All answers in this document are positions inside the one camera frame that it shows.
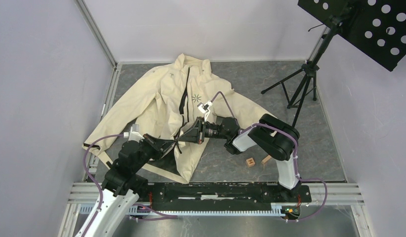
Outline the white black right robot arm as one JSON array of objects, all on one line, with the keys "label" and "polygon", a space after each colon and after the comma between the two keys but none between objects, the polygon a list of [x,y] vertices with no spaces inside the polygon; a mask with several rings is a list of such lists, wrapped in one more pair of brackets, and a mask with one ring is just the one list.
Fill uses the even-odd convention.
[{"label": "white black right robot arm", "polygon": [[225,140],[225,149],[238,155],[253,146],[259,146],[276,160],[279,171],[279,196],[292,201],[299,194],[299,174],[295,170],[299,132],[291,125],[264,114],[258,123],[242,129],[236,118],[223,118],[220,124],[197,118],[194,124],[177,139],[179,142],[202,144],[206,138]]}]

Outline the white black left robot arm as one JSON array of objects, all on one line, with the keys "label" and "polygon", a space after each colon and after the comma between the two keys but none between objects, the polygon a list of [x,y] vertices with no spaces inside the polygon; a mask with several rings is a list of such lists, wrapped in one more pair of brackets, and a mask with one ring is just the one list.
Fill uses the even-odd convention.
[{"label": "white black left robot arm", "polygon": [[82,225],[78,237],[111,237],[127,211],[150,193],[148,180],[137,172],[149,160],[159,160],[174,148],[173,140],[154,138],[148,134],[124,133],[118,158],[110,165],[104,181],[99,184],[99,197]]}]

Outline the cream zip-up jacket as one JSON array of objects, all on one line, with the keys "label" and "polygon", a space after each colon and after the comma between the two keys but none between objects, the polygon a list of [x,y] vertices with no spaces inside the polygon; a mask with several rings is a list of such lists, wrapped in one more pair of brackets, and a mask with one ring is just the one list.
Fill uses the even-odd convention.
[{"label": "cream zip-up jacket", "polygon": [[267,110],[237,93],[229,81],[215,75],[209,60],[181,54],[167,65],[146,72],[112,106],[83,143],[83,148],[109,161],[106,150],[132,121],[141,134],[173,140],[201,116],[197,105],[212,101],[209,122],[235,117],[241,128],[259,121]]}]

